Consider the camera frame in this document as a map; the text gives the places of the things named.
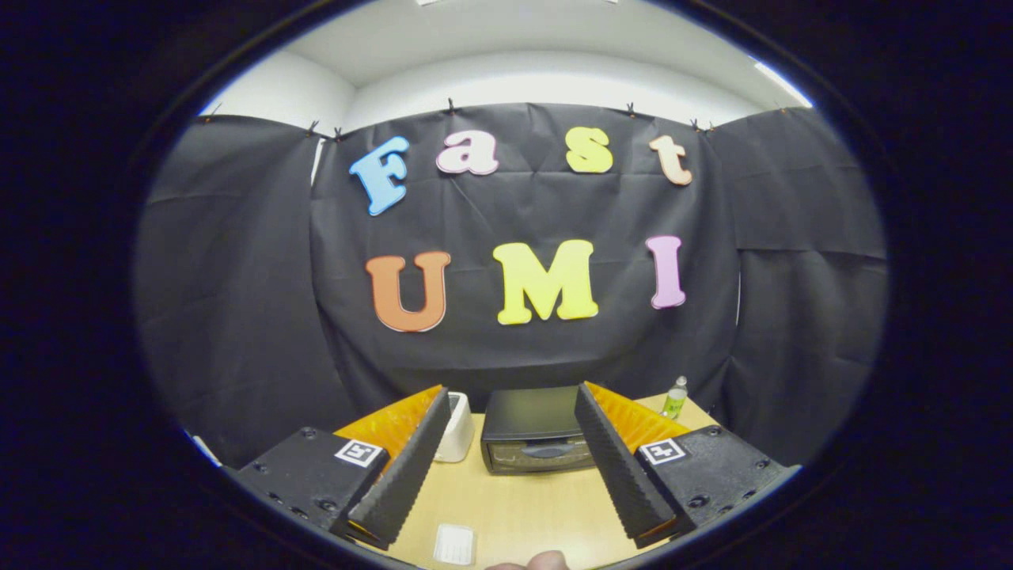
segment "black fabric backdrop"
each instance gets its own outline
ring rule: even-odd
[[[576,126],[608,134],[609,172],[569,168]],[[440,171],[444,138],[471,129],[496,138],[498,169]],[[663,135],[686,148],[689,185],[661,173],[647,143]],[[411,145],[407,194],[372,217],[348,167],[394,136]],[[863,386],[886,304],[884,241],[861,170],[811,110],[710,132],[577,105],[433,112],[322,143],[310,188],[318,140],[249,117],[196,125],[141,223],[138,311],[154,378],[227,465],[435,384],[480,411],[492,390],[588,380],[639,398],[679,375],[718,421],[804,463]],[[683,241],[687,301],[656,311],[644,240],[659,234]],[[548,267],[567,239],[594,243],[599,315],[499,325],[492,249],[523,241]],[[412,259],[428,250],[452,257],[446,317],[425,333],[392,331],[373,310],[366,261],[404,257],[403,306],[417,311]]]

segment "letter f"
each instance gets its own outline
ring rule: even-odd
[[[394,137],[383,143],[372,152],[363,156],[348,168],[348,173],[356,174],[366,186],[366,193],[370,196],[370,215],[378,216],[384,210],[400,201],[406,190],[403,185],[394,185],[390,180],[391,176],[403,180],[408,175],[408,167],[404,165],[404,160],[393,152],[404,152],[408,150],[408,141],[404,137]]]

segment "white ceiling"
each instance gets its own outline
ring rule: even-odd
[[[642,0],[377,0],[286,50],[363,87],[448,59],[509,51],[569,51],[658,65],[762,108],[794,104],[745,53]]]

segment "foam letter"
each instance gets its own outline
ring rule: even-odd
[[[650,300],[650,307],[666,309],[686,303],[686,294],[679,287],[679,246],[683,242],[675,235],[655,235],[647,238],[647,248],[654,252],[654,274],[657,291]]]
[[[404,257],[384,255],[373,257],[366,270],[373,275],[373,308],[377,318],[388,328],[400,333],[424,333],[436,328],[447,314],[447,291],[444,267],[450,264],[450,253],[427,251],[415,255],[415,264],[422,269],[425,307],[418,313],[404,311],[401,306],[401,269]]]
[[[676,144],[672,137],[665,135],[647,143],[651,150],[657,151],[657,157],[661,160],[661,171],[665,172],[672,183],[686,185],[693,181],[693,172],[684,170],[679,163],[680,156],[686,156],[686,149]]]
[[[437,156],[437,167],[457,174],[471,170],[472,174],[491,174],[499,167],[496,161],[496,139],[485,131],[461,131],[444,140],[448,149]]]
[[[503,265],[503,310],[497,317],[500,325],[524,325],[531,321],[531,311],[524,307],[528,295],[538,317],[546,321],[562,293],[559,319],[588,319],[598,315],[598,305],[591,299],[589,260],[595,246],[591,241],[569,239],[559,244],[549,270],[545,270],[527,243],[503,243],[492,256]]]
[[[408,167],[404,165],[400,155],[391,153],[406,150],[408,141],[404,137],[394,137],[356,160],[348,168],[348,173],[359,176],[366,186],[366,193],[370,196],[371,216],[380,215],[404,197],[406,191],[404,186],[394,185],[390,177],[403,180],[404,176],[408,175]],[[387,157],[386,162],[383,162],[383,157],[388,154],[391,155]]]
[[[605,145],[609,135],[601,129],[573,127],[566,132],[566,162],[574,172],[608,172],[612,167],[612,153]]]

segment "screw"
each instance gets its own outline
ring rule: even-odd
[[[689,505],[690,508],[700,508],[709,502],[710,497],[707,495],[697,495],[696,497],[690,499],[690,501],[686,504]]]

